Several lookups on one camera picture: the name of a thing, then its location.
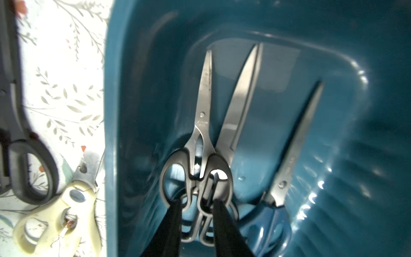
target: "stainless steel blade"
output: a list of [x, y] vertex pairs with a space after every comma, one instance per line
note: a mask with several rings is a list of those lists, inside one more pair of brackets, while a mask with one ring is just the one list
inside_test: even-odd
[[211, 106], [211, 76], [212, 76], [212, 52], [207, 50], [204, 58], [203, 71], [201, 73], [199, 94], [197, 98], [196, 116], [194, 119], [194, 130], [190, 139], [185, 144], [185, 148], [189, 151], [190, 168], [189, 172], [194, 176], [194, 159], [196, 151], [196, 142], [199, 136], [203, 138], [203, 154], [200, 168], [200, 178], [204, 175], [207, 159], [213, 154], [214, 147], [211, 144], [209, 134], [210, 123], [210, 106]]
[[238, 139], [250, 108], [260, 72], [263, 43], [254, 45], [241, 71], [234, 89], [215, 150], [224, 157], [229, 166], [233, 161]]
[[291, 139], [289, 147], [286, 151], [281, 165], [274, 175], [270, 190], [266, 194], [264, 200], [269, 204], [274, 204], [279, 207], [285, 203], [285, 197], [288, 189], [291, 186], [293, 179], [293, 168], [300, 156], [302, 146], [304, 145], [305, 135], [310, 127], [315, 111], [317, 109], [318, 102], [320, 101], [321, 94], [323, 92], [324, 84], [318, 82], [316, 89], [312, 94], [311, 99], [302, 115], [302, 118], [298, 124], [298, 127]]

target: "scissor blade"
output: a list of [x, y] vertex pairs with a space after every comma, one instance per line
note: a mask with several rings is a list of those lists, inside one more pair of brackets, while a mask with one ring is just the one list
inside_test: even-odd
[[199, 96], [197, 98], [196, 117], [194, 122], [200, 131], [208, 132], [211, 105], [211, 50], [207, 50], [207, 53], [205, 55], [206, 56], [204, 58], [203, 71], [201, 73], [200, 79]]
[[308, 105], [301, 116], [300, 122], [295, 129], [295, 133], [291, 138], [289, 147], [285, 153], [283, 161], [274, 179], [272, 181], [270, 191], [265, 197], [265, 201], [269, 204], [274, 204], [279, 207], [283, 206], [287, 191], [291, 186], [293, 179], [293, 168], [300, 156], [302, 146], [304, 144], [305, 135], [311, 125], [314, 113], [317, 109], [318, 102], [320, 101], [321, 94], [323, 92], [324, 84], [317, 82], [316, 87], [312, 93], [311, 98], [308, 101]]
[[263, 44], [254, 45], [234, 89], [215, 150], [231, 166], [260, 72]]
[[[104, 123], [101, 123], [86, 146], [81, 164], [73, 175], [74, 181], [83, 181], [96, 191], [96, 178], [100, 170], [104, 170], [103, 157], [105, 150]], [[99, 183], [104, 175], [99, 174]]]

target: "leaf pattern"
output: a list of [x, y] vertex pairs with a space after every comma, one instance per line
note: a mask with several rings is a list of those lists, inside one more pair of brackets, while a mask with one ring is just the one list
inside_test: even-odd
[[86, 104], [84, 102], [80, 101], [80, 100], [75, 99], [75, 101], [78, 102], [79, 104], [83, 105], [83, 106], [86, 106]]
[[74, 111], [74, 112], [82, 113], [82, 111], [80, 111], [80, 110], [77, 109], [76, 107], [73, 107], [73, 106], [70, 106], [70, 105], [67, 105], [67, 107], [68, 107], [70, 110]]
[[47, 100], [44, 98], [44, 96], [42, 96], [42, 101], [43, 101], [45, 104], [48, 104], [48, 102], [47, 102]]
[[83, 118], [81, 118], [80, 120], [87, 120], [87, 119], [90, 119], [91, 118], [91, 116], [93, 116], [92, 114], [90, 114], [90, 115], [87, 115], [87, 116], [84, 116]]
[[13, 223], [7, 217], [0, 215], [0, 220], [2, 220], [10, 228], [13, 228]]
[[[16, 14], [21, 68], [25, 71], [22, 74], [25, 82], [25, 113], [33, 131], [47, 142], [47, 146], [52, 148], [51, 152], [61, 154], [53, 155], [60, 175], [59, 191], [71, 182], [74, 172], [70, 166], [75, 167], [80, 163], [82, 149], [87, 145], [88, 138], [104, 120], [103, 79], [98, 76], [103, 74], [105, 31], [112, 1], [14, 0], [15, 4], [18, 3], [16, 8], [26, 8]], [[55, 24], [60, 26], [59, 36], [65, 37], [66, 42], [61, 45], [67, 47], [67, 51], [57, 51], [51, 44], [55, 42], [52, 38], [56, 35]], [[39, 161], [29, 159], [29, 165], [33, 188], [47, 189], [44, 168]], [[0, 211], [0, 242], [6, 241], [2, 251], [14, 253], [17, 251], [9, 249], [15, 247], [12, 243], [12, 227], [33, 207], [19, 201], [13, 191], [0, 195], [0, 205], [7, 209]], [[95, 206], [95, 219], [105, 247], [104, 191], [99, 191]], [[90, 256], [87, 247], [84, 248], [86, 243], [80, 243], [76, 256]], [[59, 251], [60, 245], [60, 238], [55, 238], [52, 250], [56, 252], [51, 256], [62, 253]], [[105, 257], [104, 249], [100, 256]]]

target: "scissor handle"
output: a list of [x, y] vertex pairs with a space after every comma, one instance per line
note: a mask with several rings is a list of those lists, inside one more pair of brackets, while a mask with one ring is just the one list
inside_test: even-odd
[[[18, 140], [8, 146], [9, 171], [14, 194], [28, 204], [41, 205], [53, 198], [58, 187], [58, 170], [53, 157], [40, 140]], [[27, 155], [33, 154], [42, 164], [48, 181], [46, 195], [29, 184]]]
[[179, 164], [182, 166], [184, 170], [184, 177], [185, 177], [185, 191], [187, 194], [187, 202], [183, 207], [182, 211], [185, 212], [190, 208], [192, 195], [193, 195], [193, 188], [196, 186], [196, 182], [191, 179], [190, 172], [189, 172], [189, 154], [185, 149], [179, 149], [172, 153], [170, 157], [167, 159], [166, 163], [163, 166], [160, 174], [160, 197], [163, 199], [164, 204], [167, 208], [170, 207], [173, 199], [167, 197], [167, 194], [164, 189], [164, 182], [166, 179], [167, 170], [173, 165]]
[[181, 233], [181, 242], [190, 243], [196, 240], [201, 226], [206, 226], [205, 224], [203, 225], [203, 220], [204, 220], [204, 215], [201, 212], [197, 211], [196, 216], [194, 217], [194, 220], [191, 224], [190, 231]]
[[[274, 248], [268, 252], [272, 232], [279, 224], [282, 224], [281, 238], [276, 241]], [[285, 206], [271, 207], [263, 201], [240, 220], [238, 229], [247, 238], [247, 245], [256, 257], [282, 255], [292, 235]]]
[[221, 200], [226, 208], [231, 203], [233, 198], [233, 175], [231, 174], [230, 167], [228, 166], [227, 162], [220, 157], [218, 154], [212, 154], [209, 156], [207, 161], [207, 166], [205, 167], [204, 177], [203, 180], [199, 183], [199, 196], [197, 198], [197, 208], [198, 210], [207, 217], [212, 216], [212, 207], [213, 204], [207, 205], [208, 202], [208, 195], [205, 196], [205, 192], [210, 187], [210, 183], [212, 180], [209, 179], [210, 174], [214, 170], [221, 170], [227, 175], [227, 183], [229, 184], [227, 188], [227, 192], [221, 192], [220, 194], [215, 194], [212, 202], [214, 200], [219, 199]]
[[[80, 191], [84, 198], [79, 202], [70, 195], [72, 191]], [[68, 208], [73, 209], [77, 215], [77, 225], [69, 229], [63, 238], [60, 238], [60, 257], [73, 257], [79, 247], [80, 240], [91, 244], [92, 255], [98, 257], [101, 252], [101, 239], [94, 217], [94, 203], [96, 194], [84, 182], [74, 181], [66, 187], [64, 192], [53, 202], [40, 206], [22, 218], [13, 229], [13, 239], [16, 245], [29, 256], [44, 256], [50, 249], [53, 240], [64, 229], [63, 220]], [[37, 244], [29, 242], [25, 236], [25, 224], [36, 218], [48, 223], [46, 230], [40, 236]]]

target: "scissor pivot screw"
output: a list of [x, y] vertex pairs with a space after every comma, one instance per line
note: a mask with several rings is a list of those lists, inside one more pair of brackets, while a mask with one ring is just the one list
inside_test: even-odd
[[287, 185], [287, 181], [281, 181], [281, 182], [278, 184], [278, 187], [279, 187], [280, 189], [283, 189], [286, 185]]

